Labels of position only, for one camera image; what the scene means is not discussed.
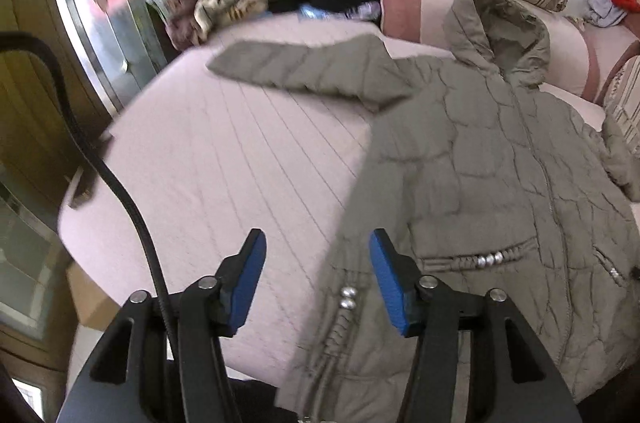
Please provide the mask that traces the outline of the olive green quilted jacket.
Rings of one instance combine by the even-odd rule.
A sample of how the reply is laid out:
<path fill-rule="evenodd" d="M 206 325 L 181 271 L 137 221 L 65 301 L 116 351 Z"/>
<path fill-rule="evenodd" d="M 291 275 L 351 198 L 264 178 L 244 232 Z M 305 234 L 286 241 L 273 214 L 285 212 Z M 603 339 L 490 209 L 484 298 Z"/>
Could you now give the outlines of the olive green quilted jacket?
<path fill-rule="evenodd" d="M 454 290 L 500 287 L 582 400 L 639 354 L 639 162 L 542 90 L 546 26 L 514 0 L 454 0 L 450 57 L 393 58 L 374 35 L 237 42 L 210 70 L 375 109 L 363 167 L 277 402 L 311 422 L 390 422 L 413 347 L 392 327 L 368 242 L 382 228 Z"/>

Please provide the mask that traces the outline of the striped floral side quilt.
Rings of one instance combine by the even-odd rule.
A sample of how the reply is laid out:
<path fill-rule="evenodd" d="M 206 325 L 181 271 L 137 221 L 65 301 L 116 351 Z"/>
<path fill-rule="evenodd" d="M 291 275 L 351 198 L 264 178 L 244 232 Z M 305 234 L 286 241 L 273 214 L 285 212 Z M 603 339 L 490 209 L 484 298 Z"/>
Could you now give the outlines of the striped floral side quilt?
<path fill-rule="evenodd" d="M 629 150 L 639 153 L 639 56 L 629 58 L 611 81 L 604 97 L 604 109 L 620 128 Z"/>

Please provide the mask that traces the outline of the grey blue cloth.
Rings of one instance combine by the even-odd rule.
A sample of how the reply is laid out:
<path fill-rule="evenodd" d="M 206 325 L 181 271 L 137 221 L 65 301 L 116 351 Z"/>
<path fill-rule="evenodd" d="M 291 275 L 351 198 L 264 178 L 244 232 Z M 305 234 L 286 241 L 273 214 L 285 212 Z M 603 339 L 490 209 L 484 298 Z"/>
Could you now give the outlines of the grey blue cloth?
<path fill-rule="evenodd" d="M 609 28 L 620 24 L 627 15 L 626 10 L 616 6 L 612 0 L 587 0 L 584 18 L 595 27 Z"/>

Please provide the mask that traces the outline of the blue white plastic package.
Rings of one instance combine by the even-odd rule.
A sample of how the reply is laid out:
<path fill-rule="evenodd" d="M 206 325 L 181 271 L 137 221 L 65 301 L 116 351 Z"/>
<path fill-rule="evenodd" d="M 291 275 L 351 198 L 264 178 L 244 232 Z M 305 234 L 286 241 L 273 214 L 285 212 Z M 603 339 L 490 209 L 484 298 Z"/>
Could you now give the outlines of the blue white plastic package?
<path fill-rule="evenodd" d="M 299 7 L 298 12 L 309 19 L 336 19 L 336 20 L 354 20 L 362 22 L 377 22 L 382 17 L 382 8 L 379 2 L 370 1 L 361 3 L 355 7 L 349 7 L 339 12 L 321 9 L 304 4 Z"/>

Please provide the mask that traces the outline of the pink folded quilt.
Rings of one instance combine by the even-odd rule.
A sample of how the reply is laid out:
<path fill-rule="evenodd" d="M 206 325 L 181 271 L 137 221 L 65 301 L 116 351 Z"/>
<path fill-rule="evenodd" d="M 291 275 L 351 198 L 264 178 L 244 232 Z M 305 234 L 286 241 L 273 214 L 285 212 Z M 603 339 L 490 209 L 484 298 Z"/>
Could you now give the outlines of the pink folded quilt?
<path fill-rule="evenodd" d="M 393 39 L 430 45 L 446 50 L 444 19 L 454 0 L 381 0 L 382 32 Z M 600 62 L 593 42 L 558 13 L 519 1 L 547 27 L 550 36 L 548 82 L 574 95 L 595 102 L 600 94 Z"/>

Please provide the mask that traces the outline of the pink quilted mattress cover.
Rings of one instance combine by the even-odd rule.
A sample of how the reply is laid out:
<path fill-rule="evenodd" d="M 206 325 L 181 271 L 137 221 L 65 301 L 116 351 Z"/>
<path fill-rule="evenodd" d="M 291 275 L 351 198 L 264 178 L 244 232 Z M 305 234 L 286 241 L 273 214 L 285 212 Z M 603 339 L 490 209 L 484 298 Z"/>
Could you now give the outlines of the pink quilted mattress cover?
<path fill-rule="evenodd" d="M 233 253 L 248 229 L 266 233 L 250 325 L 226 353 L 234 369 L 278 386 L 314 309 L 375 109 L 356 98 L 235 81 L 209 65 L 237 42 L 321 47 L 363 35 L 379 38 L 393 58 L 430 56 L 364 24 L 256 21 L 160 73 L 117 119 L 106 153 L 150 225 L 171 290 Z"/>

